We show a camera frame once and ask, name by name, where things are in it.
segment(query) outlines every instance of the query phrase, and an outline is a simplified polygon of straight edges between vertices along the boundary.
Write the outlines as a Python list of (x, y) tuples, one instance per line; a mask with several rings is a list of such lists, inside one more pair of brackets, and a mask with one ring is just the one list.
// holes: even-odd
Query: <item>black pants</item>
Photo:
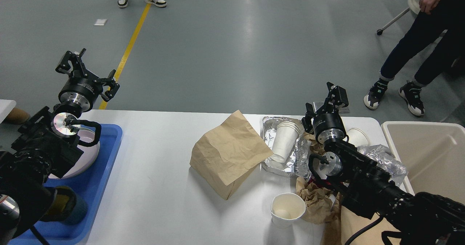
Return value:
[(420, 12), (410, 30), (386, 59), (381, 68), (382, 77), (393, 79), (413, 56), (446, 29), (444, 37), (415, 74), (418, 83), (427, 85), (432, 82), (465, 52), (464, 21), (464, 6), (459, 0), (440, 0), (431, 15)]

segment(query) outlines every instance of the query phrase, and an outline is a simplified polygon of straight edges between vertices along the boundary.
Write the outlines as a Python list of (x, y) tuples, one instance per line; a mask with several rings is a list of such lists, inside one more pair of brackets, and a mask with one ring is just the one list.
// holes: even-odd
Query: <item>crumpled napkin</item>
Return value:
[(331, 193), (331, 190), (327, 188), (319, 188), (313, 182), (307, 184), (304, 178), (298, 177), (296, 194), (307, 204), (307, 210), (302, 219), (315, 224), (331, 221), (333, 218), (331, 214), (332, 200), (329, 198)]

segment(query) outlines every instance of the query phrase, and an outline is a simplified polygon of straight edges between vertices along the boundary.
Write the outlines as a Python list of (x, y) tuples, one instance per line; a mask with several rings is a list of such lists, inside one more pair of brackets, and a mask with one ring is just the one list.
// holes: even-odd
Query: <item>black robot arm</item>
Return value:
[[(100, 139), (100, 124), (78, 118), (92, 109), (99, 95), (104, 101), (112, 99), (120, 85), (113, 79), (115, 70), (107, 78), (88, 71), (81, 59), (85, 51), (67, 51), (56, 68), (68, 75), (58, 94), (60, 103), (53, 111), (42, 108), (18, 129), (21, 136), (11, 146), (14, 154), (0, 151), (0, 245), (32, 228), (48, 211), (56, 194), (54, 188), (43, 187), (48, 176), (62, 178), (83, 154), (78, 145), (94, 146)], [(109, 91), (103, 93), (104, 86)], [(92, 142), (80, 140), (80, 125), (95, 128)]]
[[(342, 93), (334, 93), (336, 88)], [(348, 102), (339, 98), (347, 96), (344, 89), (331, 83), (328, 90), (324, 104), (329, 106), (313, 112), (313, 106), (307, 103), (307, 113), (302, 118), (305, 130), (315, 134), (327, 151), (323, 157), (309, 155), (309, 169), (315, 180), (340, 192), (341, 204), (355, 214), (372, 218), (378, 213), (400, 230), (400, 233), (383, 232), (386, 244), (389, 244), (387, 236), (401, 238), (402, 245), (434, 245), (440, 237), (446, 237), (448, 245), (465, 244), (465, 206), (426, 192), (414, 196), (397, 187), (376, 161), (343, 140), (344, 124), (335, 106), (347, 106)], [(327, 176), (326, 181), (319, 172)]]

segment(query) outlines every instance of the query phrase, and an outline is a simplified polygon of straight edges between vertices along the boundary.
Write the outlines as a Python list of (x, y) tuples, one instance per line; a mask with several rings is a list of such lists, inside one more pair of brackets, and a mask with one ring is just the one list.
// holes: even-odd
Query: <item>white table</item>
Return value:
[[(284, 230), (272, 225), (273, 197), (295, 192), (289, 178), (258, 167), (225, 201), (190, 167), (196, 141), (228, 116), (108, 110), (83, 114), (82, 119), (118, 124), (123, 138), (93, 227), (80, 244), (319, 245), (324, 225), (304, 220)], [(259, 134), (264, 115), (244, 116)], [(376, 120), (343, 121), (347, 130), (365, 131), (372, 144), (387, 144)]]
[(0, 123), (3, 122), (15, 106), (16, 101), (0, 99)]

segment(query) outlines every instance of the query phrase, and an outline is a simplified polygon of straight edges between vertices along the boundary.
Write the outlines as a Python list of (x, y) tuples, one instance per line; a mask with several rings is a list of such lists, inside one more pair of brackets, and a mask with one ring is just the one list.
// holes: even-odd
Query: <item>leg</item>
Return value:
[(435, 50), (415, 74), (415, 80), (420, 85), (428, 85), (439, 74), (450, 68), (454, 60), (463, 54), (465, 51), (464, 30), (464, 27), (458, 24), (454, 28), (447, 30)]
[(445, 29), (439, 13), (420, 13), (409, 31), (392, 50), (381, 68), (382, 77), (392, 80), (413, 56), (432, 43)]

